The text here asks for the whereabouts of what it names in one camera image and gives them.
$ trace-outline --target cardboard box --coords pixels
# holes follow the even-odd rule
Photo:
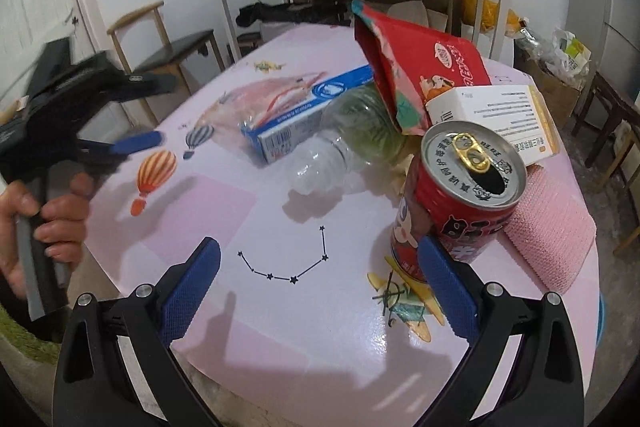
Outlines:
[[[560,152],[558,130],[534,86],[454,87],[426,104],[431,123],[465,120],[511,143],[525,165]]]
[[[531,60],[525,52],[516,46],[514,67],[533,77],[538,90],[545,99],[556,127],[562,128],[569,121],[575,105],[580,98],[580,90],[567,86],[552,74],[545,73],[535,60]]]
[[[372,80],[370,66],[363,66],[318,82],[296,107],[260,127],[243,129],[242,134],[267,163],[273,163],[320,129],[322,113],[329,102],[348,89],[363,86]]]

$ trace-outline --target concrete floor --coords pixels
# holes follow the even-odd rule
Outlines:
[[[613,161],[608,143],[591,169],[584,167],[596,133],[583,128],[570,135],[569,124],[561,131],[578,184],[598,227],[600,289],[606,304],[606,325],[596,350],[593,376],[586,396],[586,425],[600,412],[622,383],[640,350],[640,242],[619,256],[613,249],[638,226],[638,214],[618,170],[603,190],[595,190],[599,177]]]

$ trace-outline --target round table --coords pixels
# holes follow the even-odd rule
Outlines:
[[[265,73],[265,63],[283,68]],[[123,295],[185,261],[203,237],[215,238],[220,272],[187,335],[172,346],[214,381],[304,427],[411,426],[468,345],[427,313],[430,343],[400,320],[389,327],[375,298],[367,275],[389,276],[385,256],[398,204],[386,189],[388,174],[354,174],[347,191],[305,198],[289,189],[286,158],[265,166],[212,140],[190,160],[182,155],[186,134],[223,93],[268,75],[335,76],[365,63],[348,28],[302,26],[269,42],[159,126],[166,134],[161,148],[175,153],[178,166],[148,196],[142,214],[133,217],[129,209],[138,196],[138,168],[154,151],[132,156],[104,184],[89,223],[87,246]],[[496,62],[486,66],[494,82],[527,81]],[[543,164],[582,201],[564,150]],[[502,234],[473,267],[512,295],[545,292]],[[595,244],[564,303],[586,391],[598,322]],[[512,338],[477,414],[497,402],[517,346]]]

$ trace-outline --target gray striped balloon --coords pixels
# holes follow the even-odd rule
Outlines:
[[[213,136],[213,127],[210,125],[203,125],[202,127],[195,127],[191,129],[187,134],[186,142],[188,151],[184,152],[182,158],[188,160],[193,157],[194,149],[196,147],[201,146],[204,142],[206,142],[209,138]]]

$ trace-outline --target can lid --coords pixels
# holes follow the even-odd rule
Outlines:
[[[446,121],[422,140],[422,163],[443,190],[477,208],[498,210],[524,192],[527,171],[513,146],[494,131]]]

